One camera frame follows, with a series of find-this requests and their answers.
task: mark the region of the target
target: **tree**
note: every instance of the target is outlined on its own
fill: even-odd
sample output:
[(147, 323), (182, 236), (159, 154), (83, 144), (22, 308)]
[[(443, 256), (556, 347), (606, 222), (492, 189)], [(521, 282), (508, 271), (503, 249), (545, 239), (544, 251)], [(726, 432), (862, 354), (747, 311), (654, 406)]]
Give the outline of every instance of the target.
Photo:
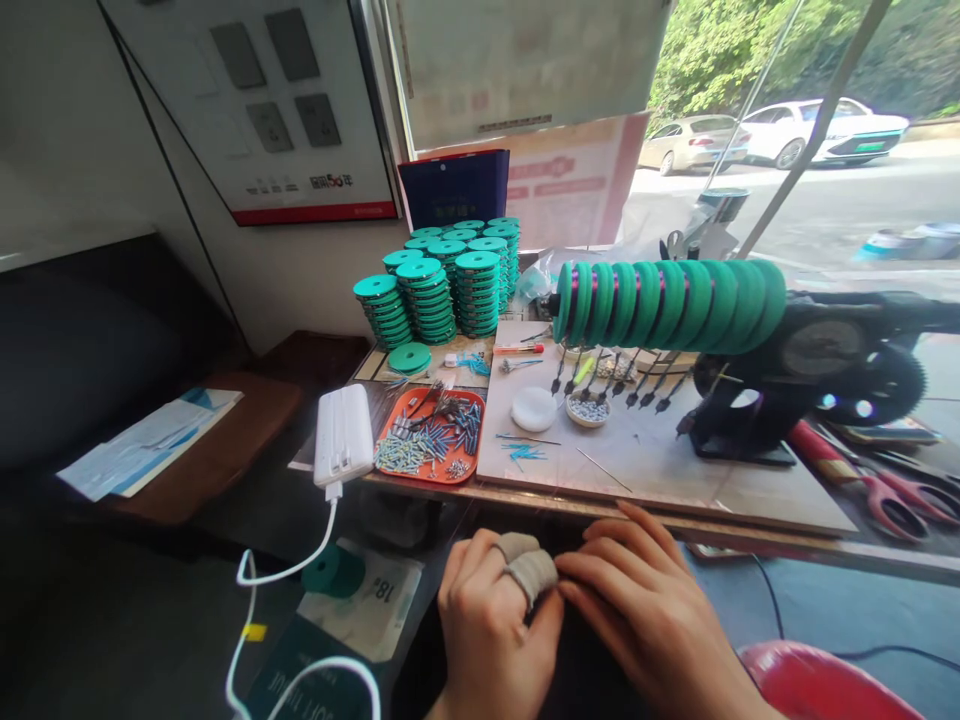
[[(736, 114), (796, 0), (680, 0), (650, 93), (651, 132), (694, 114)], [(869, 0), (805, 0), (755, 107), (821, 97)], [(960, 99), (960, 0), (888, 12), (849, 83), (868, 105), (921, 117)]]

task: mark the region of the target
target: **metal pole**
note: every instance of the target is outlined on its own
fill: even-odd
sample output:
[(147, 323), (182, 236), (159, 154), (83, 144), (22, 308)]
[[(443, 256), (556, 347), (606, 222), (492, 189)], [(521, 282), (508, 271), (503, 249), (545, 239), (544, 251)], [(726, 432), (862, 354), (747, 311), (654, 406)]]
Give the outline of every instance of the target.
[(777, 37), (777, 41), (773, 44), (773, 50), (770, 52), (770, 57), (767, 58), (767, 62), (763, 66), (763, 70), (760, 71), (760, 76), (757, 78), (756, 82), (753, 83), (753, 88), (750, 90), (750, 94), (747, 96), (747, 101), (740, 109), (740, 115), (737, 117), (736, 127), (733, 128), (733, 132), (727, 139), (727, 144), (724, 145), (723, 152), (720, 153), (720, 158), (713, 164), (713, 167), (710, 168), (710, 177), (707, 178), (707, 184), (703, 187), (704, 190), (710, 189), (710, 184), (713, 182), (713, 178), (717, 174), (717, 169), (727, 157), (727, 152), (729, 152), (730, 146), (733, 144), (734, 139), (740, 132), (740, 123), (743, 122), (743, 118), (747, 116), (747, 114), (750, 112), (750, 108), (753, 107), (753, 101), (756, 100), (757, 93), (760, 92), (760, 88), (763, 86), (764, 80), (767, 79), (767, 74), (770, 72), (770, 68), (773, 66), (773, 61), (776, 59), (777, 55), (780, 54), (780, 50), (783, 48), (783, 43), (787, 39), (787, 33), (789, 33), (790, 28), (793, 27), (793, 21), (797, 19), (797, 15), (800, 13), (800, 8), (803, 7), (804, 2), (806, 2), (806, 0), (797, 0), (793, 6), (793, 10), (790, 11), (790, 17), (787, 18), (787, 22), (784, 23), (783, 28), (780, 30), (780, 35)]
[(853, 39), (847, 46), (846, 53), (843, 55), (843, 60), (840, 61), (840, 66), (830, 80), (830, 87), (823, 98), (823, 102), (820, 104), (820, 111), (817, 113), (817, 121), (813, 124), (810, 142), (807, 143), (807, 147), (804, 148), (803, 153), (797, 159), (796, 165), (790, 170), (790, 173), (777, 189), (776, 195), (773, 196), (773, 200), (767, 205), (767, 209), (763, 211), (763, 215), (760, 216), (757, 224), (753, 227), (753, 230), (750, 231), (743, 245), (740, 246), (740, 250), (737, 252), (738, 258), (742, 259), (750, 254), (753, 246), (757, 244), (757, 240), (763, 235), (763, 231), (767, 229), (773, 217), (780, 210), (783, 201), (787, 199), (787, 195), (793, 190), (797, 181), (800, 180), (800, 176), (803, 175), (810, 161), (813, 160), (813, 156), (817, 154), (817, 150), (820, 149), (820, 145), (827, 136), (830, 122), (833, 120), (833, 113), (837, 109), (837, 103), (840, 101), (840, 93), (842, 93), (843, 89), (847, 86), (847, 80), (849, 80), (853, 74), (854, 68), (856, 68), (857, 63), (860, 61), (860, 56), (863, 55), (863, 51), (866, 50), (884, 15), (887, 14), (890, 3), (891, 0), (873, 0), (873, 2), (870, 3), (870, 7), (867, 8), (867, 12), (863, 16), (863, 22), (861, 22), (860, 27), (857, 28), (856, 34), (853, 36)]

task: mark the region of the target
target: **white usb cable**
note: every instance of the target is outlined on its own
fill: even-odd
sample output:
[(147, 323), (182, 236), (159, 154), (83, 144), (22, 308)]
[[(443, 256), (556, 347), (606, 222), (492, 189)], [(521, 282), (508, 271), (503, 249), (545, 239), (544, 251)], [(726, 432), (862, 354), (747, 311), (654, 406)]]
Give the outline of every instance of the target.
[[(330, 542), (330, 534), (333, 532), (333, 521), (337, 515), (337, 501), (343, 496), (343, 483), (337, 481), (327, 485), (324, 488), (324, 493), (327, 502), (330, 503), (330, 517), (327, 519), (327, 531), (323, 535), (323, 541), (320, 543), (320, 547), (318, 547), (313, 554), (310, 555), (310, 557), (303, 562), (284, 570), (283, 572), (258, 578), (257, 566), (253, 560), (253, 553), (251, 553), (250, 550), (247, 550), (243, 553), (243, 558), (240, 560), (240, 567), (237, 568), (237, 585), (250, 588), (250, 605), (247, 608), (247, 621), (243, 626), (243, 632), (240, 633), (240, 639), (237, 641), (237, 648), (233, 651), (233, 659), (230, 661), (230, 669), (227, 671), (224, 694), (227, 698), (227, 704), (233, 709), (237, 716), (241, 718), (241, 720), (252, 720), (252, 718), (250, 716), (250, 711), (247, 710), (247, 706), (243, 704), (243, 701), (240, 700), (240, 698), (237, 697), (236, 693), (233, 691), (233, 683), (234, 676), (237, 673), (237, 664), (240, 661), (240, 651), (243, 649), (243, 644), (247, 638), (247, 628), (249, 628), (250, 624), (253, 622), (253, 611), (257, 603), (257, 586), (290, 577), (294, 573), (303, 570), (310, 563), (320, 557), (320, 554), (326, 549), (327, 543)], [(248, 565), (250, 567), (249, 576), (244, 573)], [(342, 656), (334, 656), (317, 660), (301, 670), (297, 676), (290, 681), (290, 684), (287, 685), (286, 690), (284, 690), (280, 695), (280, 699), (277, 701), (277, 704), (273, 706), (273, 710), (270, 712), (267, 720), (275, 720), (277, 714), (280, 712), (280, 708), (283, 707), (283, 704), (287, 701), (287, 698), (290, 697), (290, 693), (293, 692), (293, 688), (297, 685), (297, 683), (299, 683), (310, 673), (327, 668), (348, 670), (359, 675), (360, 679), (363, 680), (364, 684), (367, 686), (367, 690), (370, 693), (371, 717), (373, 720), (380, 720), (380, 691), (377, 687), (376, 678), (373, 677), (373, 673), (371, 673), (363, 663), (358, 662), (353, 658)]]

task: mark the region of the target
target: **switch panel image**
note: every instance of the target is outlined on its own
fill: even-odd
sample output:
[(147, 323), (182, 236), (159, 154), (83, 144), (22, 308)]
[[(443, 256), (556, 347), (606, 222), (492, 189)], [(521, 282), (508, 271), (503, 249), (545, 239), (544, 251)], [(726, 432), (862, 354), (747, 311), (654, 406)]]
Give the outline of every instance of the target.
[(301, 95), (294, 98), (300, 121), (307, 132), (311, 147), (325, 147), (340, 144), (340, 132), (337, 121), (333, 119), (333, 109), (326, 93)]
[(217, 46), (223, 64), (231, 82), (238, 90), (263, 87), (267, 84), (263, 76), (257, 53), (250, 42), (247, 29), (241, 22), (217, 25), (210, 28), (213, 42)]
[(290, 133), (287, 132), (287, 126), (276, 103), (247, 105), (247, 115), (260, 136), (264, 150), (270, 153), (293, 150)]
[(299, 8), (264, 15), (283, 74), (290, 82), (320, 77), (317, 57)]

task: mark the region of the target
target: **finger bandage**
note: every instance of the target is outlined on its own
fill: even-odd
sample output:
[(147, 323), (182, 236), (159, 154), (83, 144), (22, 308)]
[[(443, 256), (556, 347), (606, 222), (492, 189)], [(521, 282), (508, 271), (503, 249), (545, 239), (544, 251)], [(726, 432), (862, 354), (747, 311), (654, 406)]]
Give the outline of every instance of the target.
[(508, 565), (525, 552), (540, 549), (540, 543), (533, 535), (523, 533), (505, 533), (493, 545), (503, 553)]
[(503, 572), (512, 577), (527, 596), (528, 612), (533, 610), (533, 604), (540, 593), (554, 587), (559, 579), (553, 558), (546, 550), (523, 553), (507, 565)]

